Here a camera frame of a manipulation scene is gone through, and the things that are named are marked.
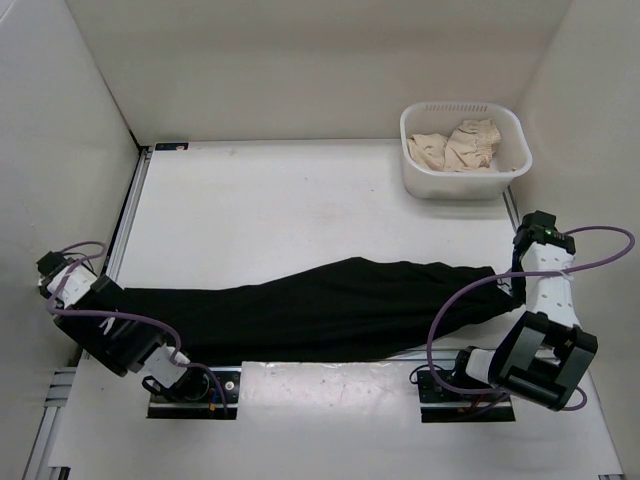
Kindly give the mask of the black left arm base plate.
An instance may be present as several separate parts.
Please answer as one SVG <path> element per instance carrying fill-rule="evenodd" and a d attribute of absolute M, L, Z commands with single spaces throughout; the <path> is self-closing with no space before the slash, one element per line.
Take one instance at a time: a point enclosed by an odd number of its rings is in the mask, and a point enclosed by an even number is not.
<path fill-rule="evenodd" d="M 212 373 L 221 388 L 200 370 L 190 369 L 167 389 L 150 375 L 142 386 L 150 394 L 147 417 L 178 420 L 235 420 L 238 413 L 242 368 L 216 367 Z"/>

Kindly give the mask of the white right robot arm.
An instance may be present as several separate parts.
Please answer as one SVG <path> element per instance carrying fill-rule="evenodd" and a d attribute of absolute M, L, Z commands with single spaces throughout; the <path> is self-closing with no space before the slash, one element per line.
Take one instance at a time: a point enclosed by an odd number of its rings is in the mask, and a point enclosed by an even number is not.
<path fill-rule="evenodd" d="M 525 310 L 493 351 L 461 351 L 449 387 L 470 400 L 485 385 L 553 411 L 566 407 L 598 349 L 582 330 L 573 306 L 571 276 L 575 241 L 559 232 L 556 217 L 542 211 L 524 216 L 513 240 L 514 298 Z"/>

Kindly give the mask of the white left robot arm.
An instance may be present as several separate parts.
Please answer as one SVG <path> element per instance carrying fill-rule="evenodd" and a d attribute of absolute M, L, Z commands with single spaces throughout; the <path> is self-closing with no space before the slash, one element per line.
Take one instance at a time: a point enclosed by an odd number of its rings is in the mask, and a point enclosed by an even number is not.
<path fill-rule="evenodd" d="M 141 373 L 142 386 L 167 402 L 207 402 L 219 381 L 182 351 L 173 327 L 141 314 L 141 305 L 106 275 L 64 251 L 37 261 L 40 294 L 54 324 L 119 377 Z"/>

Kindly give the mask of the black trousers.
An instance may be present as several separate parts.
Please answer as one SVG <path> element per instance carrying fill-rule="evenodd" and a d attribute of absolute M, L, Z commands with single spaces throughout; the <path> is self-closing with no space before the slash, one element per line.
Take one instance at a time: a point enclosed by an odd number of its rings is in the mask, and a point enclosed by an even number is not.
<path fill-rule="evenodd" d="M 377 263 L 353 257 L 260 285 L 223 290 L 131 288 L 141 314 L 179 333 L 186 355 L 207 365 L 243 360 L 385 359 L 502 314 L 504 291 L 490 267 Z"/>

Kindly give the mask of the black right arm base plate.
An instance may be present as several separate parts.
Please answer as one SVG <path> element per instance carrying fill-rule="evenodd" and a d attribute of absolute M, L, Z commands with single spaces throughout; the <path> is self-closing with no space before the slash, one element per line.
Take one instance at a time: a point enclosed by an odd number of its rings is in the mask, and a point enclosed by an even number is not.
<path fill-rule="evenodd" d="M 499 393 L 468 395 L 451 392 L 438 384 L 427 364 L 409 374 L 417 388 L 423 424 L 514 422 L 511 399 Z"/>

